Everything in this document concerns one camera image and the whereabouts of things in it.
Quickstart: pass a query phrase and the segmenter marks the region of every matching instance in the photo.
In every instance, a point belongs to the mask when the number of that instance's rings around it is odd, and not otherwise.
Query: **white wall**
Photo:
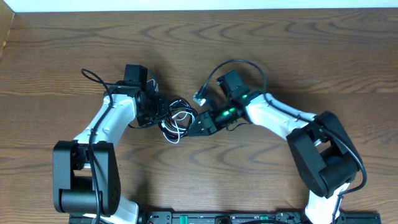
[[[15,12],[398,7],[398,0],[5,0]]]

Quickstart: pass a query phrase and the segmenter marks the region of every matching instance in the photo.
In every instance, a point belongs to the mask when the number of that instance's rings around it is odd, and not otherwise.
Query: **wooden tabletop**
[[[107,82],[127,63],[159,76],[160,91],[192,102],[221,62],[244,58],[269,92],[300,110],[334,112],[368,170],[343,210],[398,208],[398,9],[17,14],[0,61],[0,222],[66,223],[52,199],[52,148],[92,120]],[[255,70],[238,69],[251,87]],[[211,86],[216,90],[215,79]],[[145,208],[264,211],[304,208],[308,189],[288,145],[258,126],[168,143],[127,129],[116,150],[122,192]],[[352,186],[359,184],[357,175]]]

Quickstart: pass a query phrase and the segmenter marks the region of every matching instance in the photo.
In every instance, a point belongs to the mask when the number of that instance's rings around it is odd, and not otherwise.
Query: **beige object in corner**
[[[14,19],[14,12],[8,7],[8,5],[0,0],[0,60],[2,52],[6,47],[6,40],[10,33],[12,20]]]

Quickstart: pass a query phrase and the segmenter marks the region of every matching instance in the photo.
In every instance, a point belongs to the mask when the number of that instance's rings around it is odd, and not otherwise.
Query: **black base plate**
[[[280,220],[291,224],[310,223],[301,212],[277,212],[277,213],[172,213],[149,212],[148,224],[218,224],[220,219],[230,219],[232,224],[239,224],[253,220]],[[69,224],[90,224],[92,218],[79,215],[71,215]],[[374,213],[344,213],[336,221],[336,224],[381,224],[380,214]]]

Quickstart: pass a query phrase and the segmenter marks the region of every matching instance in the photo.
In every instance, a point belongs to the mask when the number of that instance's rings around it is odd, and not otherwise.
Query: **wooden table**
[[[54,210],[52,148],[99,110],[103,87],[127,63],[192,99],[221,62],[245,58],[269,91],[298,109],[336,113],[368,170],[344,210],[398,208],[398,9],[18,14],[0,61],[0,222],[66,223]],[[248,84],[256,71],[234,64]],[[211,85],[216,87],[215,79]],[[176,211],[304,208],[308,189],[288,145],[257,126],[168,143],[158,128],[127,129],[116,151],[123,195]],[[361,180],[357,175],[356,185]]]

